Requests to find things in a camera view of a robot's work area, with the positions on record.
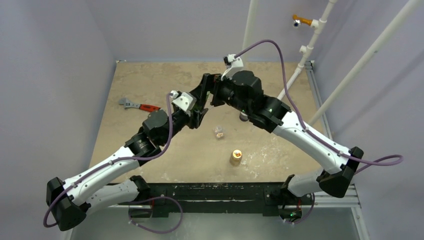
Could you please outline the clear plastic pill organizer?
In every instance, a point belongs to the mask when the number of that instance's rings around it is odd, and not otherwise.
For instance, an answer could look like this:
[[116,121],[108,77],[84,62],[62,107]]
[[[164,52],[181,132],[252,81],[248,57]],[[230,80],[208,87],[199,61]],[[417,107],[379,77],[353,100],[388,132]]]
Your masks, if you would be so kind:
[[218,140],[222,139],[225,136],[224,129],[220,125],[213,128],[213,133],[215,135],[215,138]]

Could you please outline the white capped dark pill bottle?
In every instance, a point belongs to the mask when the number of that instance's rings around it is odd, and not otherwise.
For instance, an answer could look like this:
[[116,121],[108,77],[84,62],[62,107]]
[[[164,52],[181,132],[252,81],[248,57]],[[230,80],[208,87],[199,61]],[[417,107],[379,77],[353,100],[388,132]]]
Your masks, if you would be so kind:
[[239,119],[243,122],[247,122],[249,120],[248,116],[242,112],[239,113]]

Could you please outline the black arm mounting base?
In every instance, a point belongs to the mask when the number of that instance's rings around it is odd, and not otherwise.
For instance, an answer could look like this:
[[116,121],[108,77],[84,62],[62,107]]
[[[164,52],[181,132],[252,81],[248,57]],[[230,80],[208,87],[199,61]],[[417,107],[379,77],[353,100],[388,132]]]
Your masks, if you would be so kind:
[[151,183],[127,204],[147,206],[154,218],[183,212],[300,219],[302,207],[312,204],[312,195],[296,197],[283,186],[283,182]]

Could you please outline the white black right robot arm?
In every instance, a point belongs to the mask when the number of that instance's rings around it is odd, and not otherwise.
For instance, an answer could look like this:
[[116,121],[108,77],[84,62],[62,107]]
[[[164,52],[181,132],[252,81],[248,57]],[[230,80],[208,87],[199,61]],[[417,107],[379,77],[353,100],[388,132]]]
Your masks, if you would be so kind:
[[212,106],[228,105],[247,114],[254,126],[289,141],[319,163],[316,171],[286,179],[280,191],[284,202],[292,204],[316,192],[345,196],[358,168],[349,158],[362,157],[364,152],[358,147],[336,150],[334,141],[306,125],[287,104],[264,94],[261,80],[252,71],[239,71],[232,78],[205,73],[189,93],[196,107],[204,107],[207,93],[212,94]]

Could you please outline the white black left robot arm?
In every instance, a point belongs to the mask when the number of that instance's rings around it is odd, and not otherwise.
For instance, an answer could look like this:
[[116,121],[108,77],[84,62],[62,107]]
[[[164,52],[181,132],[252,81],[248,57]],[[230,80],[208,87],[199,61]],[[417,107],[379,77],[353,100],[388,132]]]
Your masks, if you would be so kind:
[[161,157],[177,133],[184,127],[197,129],[207,112],[207,108],[185,112],[178,107],[172,114],[162,109],[153,111],[142,122],[138,132],[111,156],[73,177],[49,180],[46,184],[48,210],[43,218],[44,227],[58,227],[64,232],[79,225],[98,209],[127,202],[146,203],[149,191],[141,176],[116,185],[110,185],[110,182]]

